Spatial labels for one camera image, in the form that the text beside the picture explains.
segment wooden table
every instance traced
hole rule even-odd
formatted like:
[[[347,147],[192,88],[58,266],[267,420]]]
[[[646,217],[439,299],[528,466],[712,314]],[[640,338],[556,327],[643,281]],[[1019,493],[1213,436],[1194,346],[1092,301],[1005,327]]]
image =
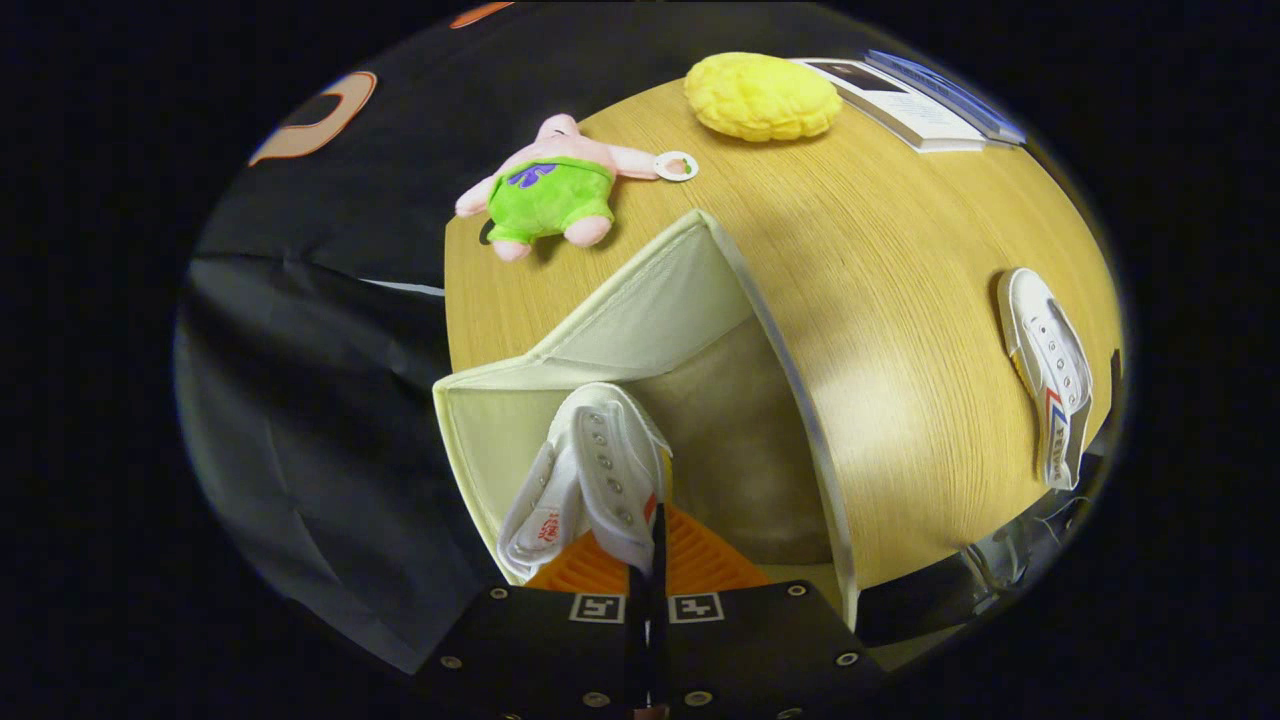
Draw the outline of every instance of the wooden table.
[[[454,370],[526,352],[660,231],[708,211],[739,245],[812,396],[861,588],[946,557],[1046,492],[1032,400],[1001,343],[1001,272],[1036,269],[1080,333],[1096,383],[1087,439],[1110,411],[1108,359],[1124,352],[1115,286],[1076,208],[1025,150],[922,155],[847,106],[817,138],[749,143],[700,126],[682,81],[581,128],[684,150],[701,172],[685,183],[620,178],[604,242],[544,238],[517,264],[477,241],[485,215],[454,218]]]

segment fabric storage bin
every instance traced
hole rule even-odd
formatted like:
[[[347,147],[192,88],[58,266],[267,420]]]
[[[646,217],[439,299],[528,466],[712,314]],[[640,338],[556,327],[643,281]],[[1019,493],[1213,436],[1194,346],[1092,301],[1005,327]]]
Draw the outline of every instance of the fabric storage bin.
[[[590,382],[626,388],[671,441],[676,506],[774,582],[813,582],[854,625],[852,548],[847,519],[831,510],[841,503],[827,445],[714,218],[692,210],[659,233],[529,352],[435,383],[449,462],[495,562],[552,416]]]

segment pink plush toy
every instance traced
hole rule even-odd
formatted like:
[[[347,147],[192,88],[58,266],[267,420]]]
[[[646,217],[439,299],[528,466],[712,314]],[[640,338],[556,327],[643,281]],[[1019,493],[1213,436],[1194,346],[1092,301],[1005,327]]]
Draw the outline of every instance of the pink plush toy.
[[[643,150],[582,137],[573,118],[554,115],[531,145],[462,193],[454,208],[462,218],[489,210],[489,242],[507,261],[529,255],[539,237],[558,233],[589,247],[613,227],[614,178],[657,179],[655,160]]]

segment book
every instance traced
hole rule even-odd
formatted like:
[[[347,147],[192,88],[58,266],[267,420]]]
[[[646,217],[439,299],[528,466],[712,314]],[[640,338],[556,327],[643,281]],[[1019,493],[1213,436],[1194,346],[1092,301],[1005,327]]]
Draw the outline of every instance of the book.
[[[987,137],[945,105],[860,60],[796,58],[918,152],[982,150]]]
[[[867,53],[867,64],[946,105],[991,140],[1011,145],[1027,142],[1027,133],[1009,118],[997,113],[968,90],[919,63],[879,50],[870,50]]]

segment white canvas shoe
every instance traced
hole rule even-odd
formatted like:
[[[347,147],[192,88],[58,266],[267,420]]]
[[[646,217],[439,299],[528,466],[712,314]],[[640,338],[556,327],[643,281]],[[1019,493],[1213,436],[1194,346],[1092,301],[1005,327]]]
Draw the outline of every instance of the white canvas shoe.
[[[618,386],[590,383],[564,398],[547,438],[503,520],[502,564],[529,580],[586,530],[585,510],[600,547],[648,575],[671,456],[653,419]]]
[[[1093,405],[1093,375],[1084,346],[1048,286],[1033,270],[1005,273],[998,301],[1005,350],[1036,401],[1039,418],[1037,471],[1051,488],[1075,489],[1084,423]]]

